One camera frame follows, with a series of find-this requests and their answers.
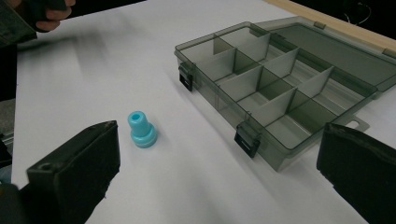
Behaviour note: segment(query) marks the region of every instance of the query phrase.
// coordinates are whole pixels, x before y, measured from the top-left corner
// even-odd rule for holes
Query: blue plastic object
[[[157,141],[157,131],[142,111],[131,113],[128,123],[132,129],[131,138],[138,147],[151,147]]]

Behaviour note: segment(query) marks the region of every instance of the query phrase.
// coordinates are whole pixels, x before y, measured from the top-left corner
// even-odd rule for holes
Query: human hand
[[[38,21],[35,26],[43,31],[52,31],[56,29],[60,24],[61,20],[66,19],[72,13],[72,6],[76,4],[76,0],[64,0],[67,9],[65,11],[53,10],[46,8],[47,21]]]

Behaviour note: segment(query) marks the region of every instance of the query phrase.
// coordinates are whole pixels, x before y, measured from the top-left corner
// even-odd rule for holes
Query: plastic organizer box
[[[236,129],[238,145],[275,170],[396,83],[396,60],[319,22],[243,22],[176,46],[180,81]]]

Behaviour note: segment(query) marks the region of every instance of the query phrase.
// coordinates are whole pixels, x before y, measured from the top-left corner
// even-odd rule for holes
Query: open transparent lid
[[[301,17],[257,25],[376,86],[380,92],[396,84],[396,55],[391,50],[372,48]]]

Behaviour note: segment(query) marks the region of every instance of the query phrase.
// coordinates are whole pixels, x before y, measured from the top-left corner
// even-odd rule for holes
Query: white table
[[[116,119],[120,173],[88,223],[365,223],[316,169],[318,145],[276,173],[178,81],[176,45],[290,16],[262,0],[148,0],[40,35],[18,61],[13,183],[27,184],[28,167],[84,128]],[[392,147],[395,96],[358,113],[372,125],[367,133]],[[126,119],[135,110],[159,132],[151,148],[131,141]]]

